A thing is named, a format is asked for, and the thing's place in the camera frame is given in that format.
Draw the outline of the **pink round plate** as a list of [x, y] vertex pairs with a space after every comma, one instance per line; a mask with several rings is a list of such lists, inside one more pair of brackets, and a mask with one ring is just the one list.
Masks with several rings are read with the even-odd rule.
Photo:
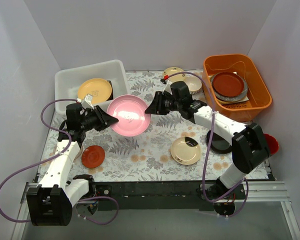
[[126, 94], [116, 97], [108, 106], [107, 114], [117, 118], [112, 130], [124, 137], [135, 137], [147, 130], [151, 115], [145, 111], [148, 105], [138, 96]]

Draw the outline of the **large yellow round plate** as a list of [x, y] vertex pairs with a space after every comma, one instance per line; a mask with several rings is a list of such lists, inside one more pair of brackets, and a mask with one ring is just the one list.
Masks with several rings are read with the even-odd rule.
[[85, 81], [77, 91], [77, 96], [80, 99], [83, 99], [87, 94], [93, 96], [93, 105], [103, 103], [108, 101], [111, 95], [111, 86], [103, 78], [92, 78]]

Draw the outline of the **black square floral plate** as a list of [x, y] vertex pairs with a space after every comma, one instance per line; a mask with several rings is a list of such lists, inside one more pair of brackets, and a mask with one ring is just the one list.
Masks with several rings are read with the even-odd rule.
[[110, 100], [113, 100], [114, 99], [114, 91], [113, 91], [113, 85], [112, 85], [112, 82], [110, 80], [107, 80], [107, 82], [110, 84], [111, 86], [111, 95], [110, 97], [108, 98], [108, 101]]

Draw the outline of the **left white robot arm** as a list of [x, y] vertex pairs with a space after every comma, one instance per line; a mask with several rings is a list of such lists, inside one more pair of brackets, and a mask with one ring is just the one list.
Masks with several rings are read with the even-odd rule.
[[118, 121], [98, 105], [83, 108], [79, 103], [72, 103], [66, 107], [66, 119], [57, 128], [54, 158], [41, 181], [26, 193], [34, 226], [67, 226], [78, 202], [109, 199], [97, 195], [92, 175], [76, 175], [71, 181], [68, 181], [68, 175], [79, 156], [86, 133], [90, 130], [103, 131]]

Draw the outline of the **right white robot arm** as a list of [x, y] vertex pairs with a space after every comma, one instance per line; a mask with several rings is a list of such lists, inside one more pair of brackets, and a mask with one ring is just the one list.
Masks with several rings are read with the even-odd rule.
[[271, 155], [266, 137], [258, 124], [237, 122], [203, 101], [194, 100], [183, 81], [172, 83], [165, 91], [156, 91], [145, 113], [167, 115], [171, 111], [177, 111], [184, 119], [210, 129], [212, 135], [220, 136], [231, 146], [232, 164], [213, 185], [202, 189], [204, 198], [211, 203], [233, 195], [246, 175]]

